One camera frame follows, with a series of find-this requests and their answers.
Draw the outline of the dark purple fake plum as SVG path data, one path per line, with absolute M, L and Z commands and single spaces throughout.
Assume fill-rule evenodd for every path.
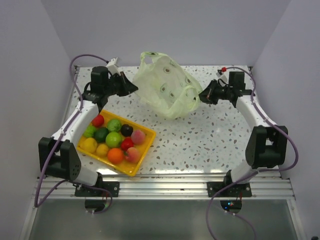
M 130 137 L 134 131 L 134 128 L 129 124 L 123 124 L 120 132 L 124 137 Z

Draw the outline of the pale green avocado-print plastic bag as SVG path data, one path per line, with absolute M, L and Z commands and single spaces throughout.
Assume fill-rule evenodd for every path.
M 164 53 L 142 52 L 132 83 L 141 101 L 167 119 L 184 117 L 201 103 L 200 83 Z

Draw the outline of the light green fake guava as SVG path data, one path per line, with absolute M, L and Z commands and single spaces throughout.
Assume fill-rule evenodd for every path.
M 122 123 L 119 119 L 113 118 L 107 122 L 106 127 L 109 132 L 119 132 L 122 128 Z

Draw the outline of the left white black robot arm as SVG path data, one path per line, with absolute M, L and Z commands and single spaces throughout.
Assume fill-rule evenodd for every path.
M 102 111 L 113 95 L 124 97 L 138 90 L 124 72 L 115 67 L 96 66 L 90 74 L 90 89 L 80 95 L 76 109 L 51 137 L 38 143 L 41 177 L 51 176 L 86 185 L 92 196 L 103 193 L 99 174 L 82 166 L 77 145 L 91 121 Z

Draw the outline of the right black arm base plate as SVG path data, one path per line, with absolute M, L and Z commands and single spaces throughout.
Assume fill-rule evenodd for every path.
M 223 181 L 208 181 L 206 183 L 208 197 L 236 198 L 252 197 L 250 183 L 232 183 L 231 170 L 223 177 Z

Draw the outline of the red wrinkled fake fruit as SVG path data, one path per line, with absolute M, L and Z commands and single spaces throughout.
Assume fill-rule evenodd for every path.
M 98 114 L 91 123 L 94 127 L 99 128 L 105 123 L 105 119 L 101 114 Z

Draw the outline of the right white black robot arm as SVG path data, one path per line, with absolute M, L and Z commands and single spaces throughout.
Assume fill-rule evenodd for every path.
M 217 79 L 199 94 L 201 102 L 216 105 L 220 100 L 229 101 L 242 114 L 251 129 L 245 148 L 245 159 L 229 170 L 223 179 L 223 192 L 235 196 L 240 184 L 250 181 L 254 172 L 269 171 L 284 163 L 286 158 L 288 129 L 272 121 L 259 105 L 255 89 L 245 83 L 247 71 L 223 67 L 217 71 Z

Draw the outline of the orange fake orange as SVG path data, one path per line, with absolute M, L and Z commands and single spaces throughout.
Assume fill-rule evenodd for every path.
M 124 160 L 125 156 L 121 149 L 111 148 L 107 153 L 107 159 L 114 165 L 120 164 Z

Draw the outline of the yellow fake lemon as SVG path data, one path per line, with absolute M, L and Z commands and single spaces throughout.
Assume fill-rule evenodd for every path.
M 81 148 L 91 154 L 96 151 L 97 147 L 98 143 L 92 137 L 86 138 L 81 144 Z

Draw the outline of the pink fake peach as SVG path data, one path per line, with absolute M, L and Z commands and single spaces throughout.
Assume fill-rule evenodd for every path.
M 142 145 L 145 142 L 145 139 L 146 134 L 139 129 L 134 130 L 131 134 L 131 140 L 135 145 Z

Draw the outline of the yellow plastic tray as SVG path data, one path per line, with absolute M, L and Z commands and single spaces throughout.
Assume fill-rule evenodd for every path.
M 133 177 L 155 137 L 154 130 L 102 110 L 85 129 L 77 150 Z

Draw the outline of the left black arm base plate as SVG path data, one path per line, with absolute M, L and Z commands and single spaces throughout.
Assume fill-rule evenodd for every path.
M 118 197 L 120 190 L 119 181 L 104 181 L 103 175 L 98 173 L 97 182 L 94 186 L 73 184 L 76 197 Z

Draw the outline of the yellow orange fake mango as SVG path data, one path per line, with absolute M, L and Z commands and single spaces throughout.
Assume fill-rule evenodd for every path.
M 106 144 L 101 143 L 96 148 L 96 155 L 101 158 L 104 158 L 107 156 L 108 151 L 109 151 L 109 147 Z

